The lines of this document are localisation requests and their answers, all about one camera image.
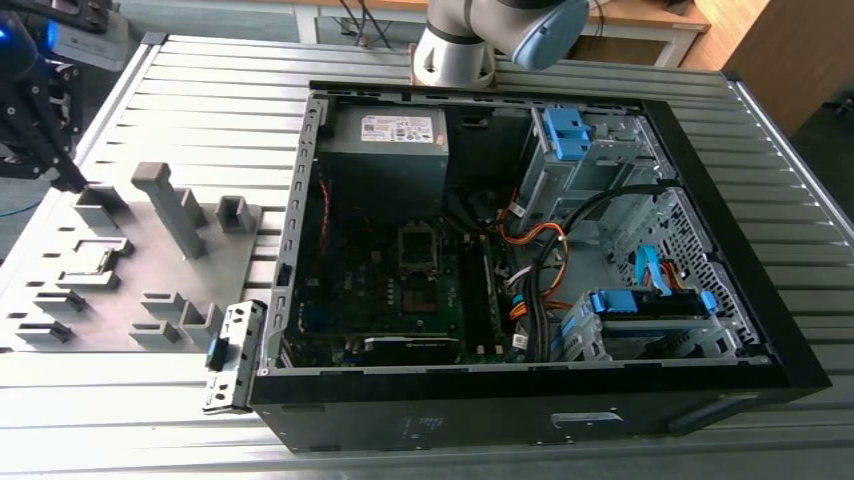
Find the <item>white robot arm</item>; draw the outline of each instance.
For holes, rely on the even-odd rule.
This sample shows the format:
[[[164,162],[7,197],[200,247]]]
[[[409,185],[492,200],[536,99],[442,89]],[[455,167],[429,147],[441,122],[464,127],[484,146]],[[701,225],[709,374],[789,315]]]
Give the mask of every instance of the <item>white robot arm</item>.
[[[587,0],[430,0],[413,55],[417,80],[485,88],[493,48],[528,70],[549,67],[579,37],[588,9]]]

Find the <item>green circuit board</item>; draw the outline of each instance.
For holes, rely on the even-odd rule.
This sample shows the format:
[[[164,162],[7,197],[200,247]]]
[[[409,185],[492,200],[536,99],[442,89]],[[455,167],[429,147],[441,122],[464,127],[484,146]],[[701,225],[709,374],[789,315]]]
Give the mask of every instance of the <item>green circuit board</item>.
[[[401,268],[401,244],[386,241],[393,238],[389,233],[336,245],[341,253],[333,261],[316,262],[300,287],[298,334],[290,338],[297,356],[306,359],[302,364],[357,366],[365,340],[388,337],[452,339],[459,363],[505,360],[495,286],[489,287],[489,323],[477,326],[480,333],[488,329],[489,338],[483,345],[469,345],[459,240],[438,232],[434,236],[433,265],[416,271]],[[489,253],[481,263],[488,265],[493,254],[488,243],[484,251]]]

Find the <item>power supply label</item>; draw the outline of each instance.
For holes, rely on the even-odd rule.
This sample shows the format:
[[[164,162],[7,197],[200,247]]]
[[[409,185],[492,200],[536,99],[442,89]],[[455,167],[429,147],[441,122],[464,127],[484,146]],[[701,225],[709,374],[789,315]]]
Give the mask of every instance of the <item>power supply label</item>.
[[[361,119],[362,142],[432,143],[429,117],[368,115]]]

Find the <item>floor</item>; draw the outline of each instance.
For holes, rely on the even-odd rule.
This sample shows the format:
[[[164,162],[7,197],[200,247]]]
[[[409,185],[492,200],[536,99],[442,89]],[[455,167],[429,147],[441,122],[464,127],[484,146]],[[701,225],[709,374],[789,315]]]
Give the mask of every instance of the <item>floor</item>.
[[[254,12],[228,12],[214,9],[188,9],[181,7],[134,4],[126,0],[121,14],[128,18],[137,34],[145,31],[166,31],[181,35],[246,38],[252,40],[297,41],[296,22],[286,14]],[[385,35],[394,49],[417,41],[422,26],[406,23],[386,25]],[[341,28],[333,19],[318,21],[321,43],[346,45],[354,42],[352,36],[341,35]],[[365,43],[381,44],[374,30],[366,29]],[[90,72],[86,82],[84,104],[86,117],[94,115],[97,106],[108,91],[114,76]],[[854,216],[854,190],[848,188],[854,180],[854,114],[836,119],[832,110],[819,110],[792,138],[792,143],[835,196],[848,216]],[[0,260],[5,258],[17,235],[23,228],[32,210],[7,217],[2,214],[26,207],[41,199],[48,185],[41,181],[22,182],[0,178]]]

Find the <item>aluminum workbench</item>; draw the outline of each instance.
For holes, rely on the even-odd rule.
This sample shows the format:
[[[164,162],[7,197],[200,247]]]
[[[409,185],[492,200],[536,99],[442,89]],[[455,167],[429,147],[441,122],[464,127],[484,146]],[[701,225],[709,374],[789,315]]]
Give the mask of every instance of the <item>aluminum workbench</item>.
[[[118,185],[138,161],[164,161],[198,202],[237,194],[260,205],[244,297],[264,300],[308,80],[408,76],[404,52],[172,36],[136,52],[77,162],[90,181]],[[201,416],[202,354],[14,352],[0,355],[0,474],[791,478],[841,465],[854,444],[854,229],[743,85],[711,72],[580,62],[525,73],[499,61],[497,79],[504,90],[669,102],[833,387],[681,438],[294,456],[253,415]],[[0,270],[0,307],[49,261],[38,245],[74,215],[72,199],[48,194]]]

